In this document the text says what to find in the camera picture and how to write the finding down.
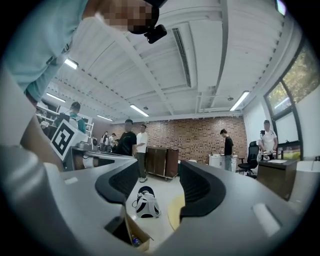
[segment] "brown cabinet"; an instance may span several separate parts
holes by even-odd
[[[146,171],[165,178],[174,178],[178,174],[178,159],[178,149],[149,146],[146,153]]]
[[[260,161],[256,180],[281,198],[289,200],[294,187],[296,172],[296,160],[286,160],[283,163],[275,163],[272,160]]]

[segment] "air vent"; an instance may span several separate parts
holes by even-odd
[[[190,72],[189,72],[189,65],[188,65],[188,60],[187,60],[187,55],[185,51],[185,46],[184,42],[182,41],[181,34],[178,28],[173,28],[172,32],[175,37],[176,44],[178,46],[180,56],[182,59],[182,64],[184,68],[184,73],[185,73],[185,79],[186,79],[186,84],[191,88],[191,80],[190,80]]]

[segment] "window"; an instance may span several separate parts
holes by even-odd
[[[291,106],[291,101],[281,82],[267,95],[267,100],[273,115],[279,114]]]
[[[279,144],[299,140],[296,119],[291,112],[275,121]]]
[[[301,149],[299,145],[295,146],[283,146],[278,148],[278,154],[280,155],[283,151],[283,159],[285,160],[300,160],[301,158]]]
[[[294,103],[300,102],[320,85],[317,57],[306,42],[290,70],[283,77]]]

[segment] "fluorescent light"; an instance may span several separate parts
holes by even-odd
[[[137,108],[135,105],[130,105],[131,108],[133,108],[135,111],[138,111],[140,114],[144,115],[145,117],[149,117],[148,114],[146,114],[145,112],[143,112],[141,109]]]
[[[274,109],[280,107],[280,106],[281,106],[283,103],[285,103],[287,100],[290,100],[289,97],[286,97],[283,101],[281,101],[278,105],[276,105],[276,106],[274,107]]]
[[[67,59],[64,61],[64,63],[67,64],[68,66],[70,66],[71,68],[75,69],[75,70],[76,70],[77,67],[78,67],[78,64],[75,63],[73,60],[71,60],[71,59],[69,59],[69,58],[67,58]]]
[[[54,96],[54,95],[52,95],[52,94],[50,94],[50,93],[46,93],[46,95],[48,95],[48,96],[50,96],[50,97],[52,97],[52,98],[55,98],[55,99],[58,100],[58,101],[66,102],[64,99],[58,98],[57,96]]]
[[[276,10],[284,16],[286,15],[287,7],[281,0],[276,0]]]
[[[236,108],[245,100],[245,98],[249,95],[250,91],[244,91],[241,95],[240,99],[234,104],[234,106],[230,109],[230,111],[235,111]]]
[[[103,118],[103,119],[106,119],[106,120],[108,120],[108,121],[111,121],[111,122],[113,122],[113,120],[111,120],[111,119],[109,119],[109,118],[106,118],[106,117],[104,117],[104,116],[101,116],[101,115],[96,115],[98,118]]]

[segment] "ceiling light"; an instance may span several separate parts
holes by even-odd
[[[111,120],[111,119],[109,119],[109,118],[106,118],[106,117],[103,117],[103,116],[101,116],[101,115],[96,115],[98,118],[103,118],[103,119],[105,119],[105,120],[108,120],[108,121],[111,121],[111,122],[113,122],[113,120]]]
[[[74,62],[73,60],[67,58],[65,61],[64,61],[65,64],[67,64],[68,66],[70,66],[71,68],[73,69],[77,69],[78,67],[78,63]]]
[[[234,106],[230,109],[230,111],[235,111],[236,108],[244,101],[244,99],[249,95],[250,91],[244,91],[241,95],[240,99],[234,104]]]
[[[66,102],[64,99],[58,98],[57,96],[54,96],[54,95],[52,95],[52,94],[50,94],[50,93],[46,93],[46,95],[48,95],[48,96],[50,96],[50,97],[52,97],[52,98],[55,98],[55,99],[58,100],[58,101]]]
[[[281,13],[283,16],[286,15],[287,7],[281,0],[275,1],[276,10]]]
[[[135,111],[138,111],[140,114],[144,115],[145,117],[149,117],[148,114],[146,114],[145,112],[143,112],[141,109],[137,108],[135,105],[130,105],[131,108],[133,108]]]

